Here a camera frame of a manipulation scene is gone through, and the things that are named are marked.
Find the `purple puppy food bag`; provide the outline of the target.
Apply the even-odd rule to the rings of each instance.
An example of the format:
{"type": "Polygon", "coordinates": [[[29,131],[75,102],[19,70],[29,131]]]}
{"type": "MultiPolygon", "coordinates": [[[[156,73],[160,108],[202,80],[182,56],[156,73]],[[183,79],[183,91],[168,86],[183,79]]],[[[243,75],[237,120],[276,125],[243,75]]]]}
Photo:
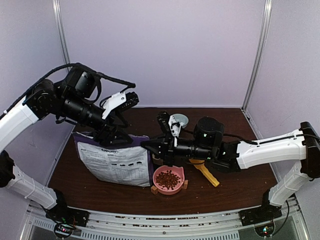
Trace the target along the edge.
{"type": "Polygon", "coordinates": [[[147,135],[130,135],[133,142],[120,146],[102,146],[89,136],[90,132],[72,133],[79,159],[100,181],[149,187],[154,174],[149,151],[141,147],[148,141],[147,135]]]}

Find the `yellow plastic scoop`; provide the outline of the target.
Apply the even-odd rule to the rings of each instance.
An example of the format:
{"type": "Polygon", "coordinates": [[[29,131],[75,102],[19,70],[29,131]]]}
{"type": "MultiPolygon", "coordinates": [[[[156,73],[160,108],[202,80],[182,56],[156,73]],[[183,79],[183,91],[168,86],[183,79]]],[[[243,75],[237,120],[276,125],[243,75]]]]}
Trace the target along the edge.
{"type": "Polygon", "coordinates": [[[204,160],[199,159],[189,159],[189,162],[197,169],[199,170],[205,178],[214,186],[218,187],[220,182],[210,173],[210,171],[205,166],[204,160]]]}

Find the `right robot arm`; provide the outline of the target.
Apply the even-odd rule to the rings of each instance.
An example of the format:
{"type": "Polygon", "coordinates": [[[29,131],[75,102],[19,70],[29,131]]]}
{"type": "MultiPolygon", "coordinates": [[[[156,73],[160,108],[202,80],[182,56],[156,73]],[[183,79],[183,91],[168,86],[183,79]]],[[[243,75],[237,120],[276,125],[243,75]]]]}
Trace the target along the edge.
{"type": "Polygon", "coordinates": [[[259,220],[268,220],[285,201],[306,182],[320,176],[320,137],[307,121],[292,132],[260,140],[224,142],[225,126],[212,117],[200,118],[192,132],[193,139],[179,137],[178,122],[158,117],[163,134],[143,141],[141,146],[168,166],[175,157],[202,160],[207,168],[223,173],[239,172],[254,166],[295,161],[292,169],[264,194],[256,210],[259,220]]]}

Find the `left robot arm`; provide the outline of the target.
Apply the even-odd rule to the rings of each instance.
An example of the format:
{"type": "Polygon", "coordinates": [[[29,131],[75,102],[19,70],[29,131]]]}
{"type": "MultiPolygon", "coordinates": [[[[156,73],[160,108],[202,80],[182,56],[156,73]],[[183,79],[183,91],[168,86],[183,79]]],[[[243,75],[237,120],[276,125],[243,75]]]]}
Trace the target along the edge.
{"type": "Polygon", "coordinates": [[[135,84],[108,76],[81,63],[69,63],[52,70],[68,69],[60,81],[46,73],[29,87],[0,117],[0,185],[12,188],[26,199],[52,211],[61,222],[72,218],[64,196],[24,174],[9,157],[6,148],[21,134],[48,116],[56,123],[68,122],[93,129],[93,139],[105,146],[131,143],[125,133],[127,122],[116,123],[122,112],[138,102],[135,84]]]}

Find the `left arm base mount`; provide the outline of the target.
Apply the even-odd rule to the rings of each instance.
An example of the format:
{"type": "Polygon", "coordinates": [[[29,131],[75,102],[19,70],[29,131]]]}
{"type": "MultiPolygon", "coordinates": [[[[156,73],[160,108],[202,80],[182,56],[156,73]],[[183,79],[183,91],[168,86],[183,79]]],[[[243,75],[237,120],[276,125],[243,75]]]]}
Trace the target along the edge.
{"type": "Polygon", "coordinates": [[[42,208],[45,216],[55,223],[53,233],[60,239],[66,239],[78,230],[77,227],[87,226],[90,213],[86,210],[68,207],[63,193],[57,189],[53,191],[57,198],[56,205],[51,209],[42,208]]]}

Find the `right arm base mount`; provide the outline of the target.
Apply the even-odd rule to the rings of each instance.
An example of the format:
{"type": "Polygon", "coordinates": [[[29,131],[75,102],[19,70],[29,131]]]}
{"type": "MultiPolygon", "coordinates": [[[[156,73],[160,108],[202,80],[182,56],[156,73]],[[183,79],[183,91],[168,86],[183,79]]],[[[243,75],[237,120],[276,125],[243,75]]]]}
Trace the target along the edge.
{"type": "Polygon", "coordinates": [[[279,230],[276,230],[274,220],[280,218],[283,214],[281,206],[273,206],[269,201],[269,190],[262,196],[262,203],[258,207],[241,210],[239,218],[242,226],[257,225],[255,233],[260,237],[271,238],[279,230]]]}

